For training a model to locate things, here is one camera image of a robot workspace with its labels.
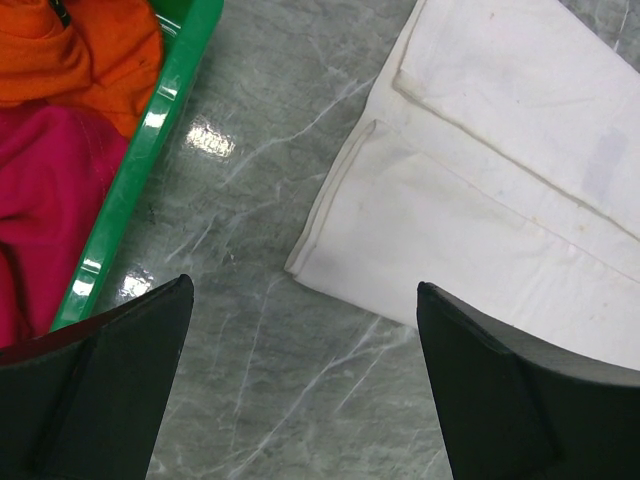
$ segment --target orange towel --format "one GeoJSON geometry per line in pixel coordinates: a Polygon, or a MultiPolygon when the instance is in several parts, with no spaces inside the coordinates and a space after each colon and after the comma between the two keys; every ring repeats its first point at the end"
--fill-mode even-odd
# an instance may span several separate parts
{"type": "Polygon", "coordinates": [[[0,107],[44,98],[93,109],[135,132],[162,65],[162,33],[146,0],[0,0],[0,107]]]}

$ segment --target pink cloth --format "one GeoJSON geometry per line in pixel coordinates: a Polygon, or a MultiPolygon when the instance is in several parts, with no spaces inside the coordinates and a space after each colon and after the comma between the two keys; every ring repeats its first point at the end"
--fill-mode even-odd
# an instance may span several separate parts
{"type": "Polygon", "coordinates": [[[0,109],[0,348],[49,331],[126,149],[97,115],[0,109]]]}

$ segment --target gray marble surface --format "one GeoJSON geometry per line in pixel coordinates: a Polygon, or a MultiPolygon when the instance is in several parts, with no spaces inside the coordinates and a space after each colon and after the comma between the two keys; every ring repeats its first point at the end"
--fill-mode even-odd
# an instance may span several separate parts
{"type": "MultiPolygon", "coordinates": [[[[636,69],[640,0],[563,0],[636,69]]],[[[197,297],[148,478],[450,479],[417,333],[282,270],[414,0],[227,0],[104,310],[197,297]]]]}

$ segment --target white cloth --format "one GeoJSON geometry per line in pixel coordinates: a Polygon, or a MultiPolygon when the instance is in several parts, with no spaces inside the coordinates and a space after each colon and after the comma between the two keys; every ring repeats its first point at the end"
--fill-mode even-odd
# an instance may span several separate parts
{"type": "Polygon", "coordinates": [[[640,77],[558,0],[428,0],[395,83],[640,237],[640,77]]]}
{"type": "Polygon", "coordinates": [[[399,70],[399,89],[419,83],[401,82],[400,64],[412,32],[412,41],[419,38],[422,24],[413,27],[424,3],[334,162],[287,270],[311,288],[410,325],[417,284],[430,281],[545,340],[640,369],[639,242],[503,149],[425,108],[415,90],[420,102],[392,87],[399,70]]]}

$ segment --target green plastic tray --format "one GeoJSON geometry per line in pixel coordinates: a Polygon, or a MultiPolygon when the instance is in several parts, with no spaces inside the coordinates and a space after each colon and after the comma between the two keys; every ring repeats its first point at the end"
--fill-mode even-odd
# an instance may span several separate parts
{"type": "Polygon", "coordinates": [[[151,0],[165,37],[165,63],[109,195],[84,247],[51,331],[91,315],[149,172],[195,80],[224,0],[151,0]]]}

